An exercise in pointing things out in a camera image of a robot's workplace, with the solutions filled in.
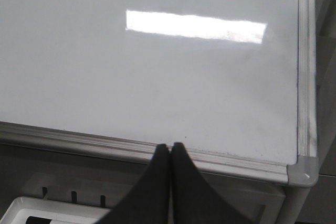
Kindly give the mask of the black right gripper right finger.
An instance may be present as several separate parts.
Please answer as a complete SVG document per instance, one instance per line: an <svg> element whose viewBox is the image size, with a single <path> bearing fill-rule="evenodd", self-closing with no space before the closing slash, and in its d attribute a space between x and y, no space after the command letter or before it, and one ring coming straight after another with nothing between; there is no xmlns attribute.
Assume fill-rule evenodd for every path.
<svg viewBox="0 0 336 224"><path fill-rule="evenodd" d="M171 149L175 223L252 223L202 177L183 143Z"/></svg>

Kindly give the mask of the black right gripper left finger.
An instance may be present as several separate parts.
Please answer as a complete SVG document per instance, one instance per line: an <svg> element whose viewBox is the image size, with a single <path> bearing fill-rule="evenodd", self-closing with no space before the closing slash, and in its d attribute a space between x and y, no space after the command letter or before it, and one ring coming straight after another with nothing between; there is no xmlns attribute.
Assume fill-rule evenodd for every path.
<svg viewBox="0 0 336 224"><path fill-rule="evenodd" d="M138 182L98 223L168 223L170 152L159 144Z"/></svg>

